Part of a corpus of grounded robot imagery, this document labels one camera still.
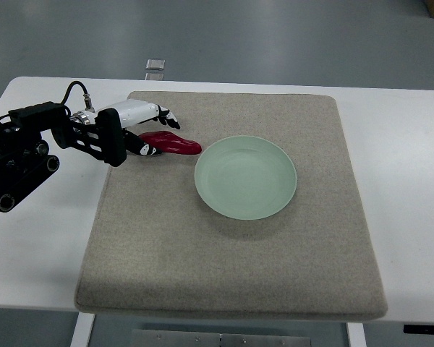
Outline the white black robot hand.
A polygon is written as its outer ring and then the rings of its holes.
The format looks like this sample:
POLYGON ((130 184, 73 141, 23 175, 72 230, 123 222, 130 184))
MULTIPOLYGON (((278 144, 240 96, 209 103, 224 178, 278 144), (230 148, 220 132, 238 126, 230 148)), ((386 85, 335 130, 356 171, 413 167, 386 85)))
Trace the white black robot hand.
POLYGON ((162 151, 128 131, 128 127, 147 121, 159 121, 172 129, 180 129, 178 120, 169 109, 154 103, 136 99, 127 99, 101 108, 98 111, 78 111, 71 116, 71 120, 84 125, 92 124, 95 121, 95 117, 101 111, 108 108, 113 108, 119 116, 126 150, 136 155, 152 156, 160 154, 162 151))

